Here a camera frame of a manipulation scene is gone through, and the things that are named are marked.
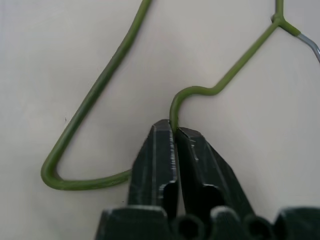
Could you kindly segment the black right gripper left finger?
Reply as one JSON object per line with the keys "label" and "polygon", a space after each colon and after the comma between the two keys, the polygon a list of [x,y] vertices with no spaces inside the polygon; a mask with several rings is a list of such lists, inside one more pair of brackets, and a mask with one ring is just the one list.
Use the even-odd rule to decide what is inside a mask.
{"label": "black right gripper left finger", "polygon": [[127,204],[157,206],[177,215],[179,183],[175,141],[170,122],[154,123],[133,163]]}

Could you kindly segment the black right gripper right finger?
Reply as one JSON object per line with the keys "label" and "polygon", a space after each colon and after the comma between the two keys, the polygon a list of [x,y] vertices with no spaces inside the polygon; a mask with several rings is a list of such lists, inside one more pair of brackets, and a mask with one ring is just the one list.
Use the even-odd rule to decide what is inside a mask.
{"label": "black right gripper right finger", "polygon": [[240,218],[255,213],[232,168],[200,132],[180,127],[175,142],[188,214],[209,218],[218,206],[233,209]]}

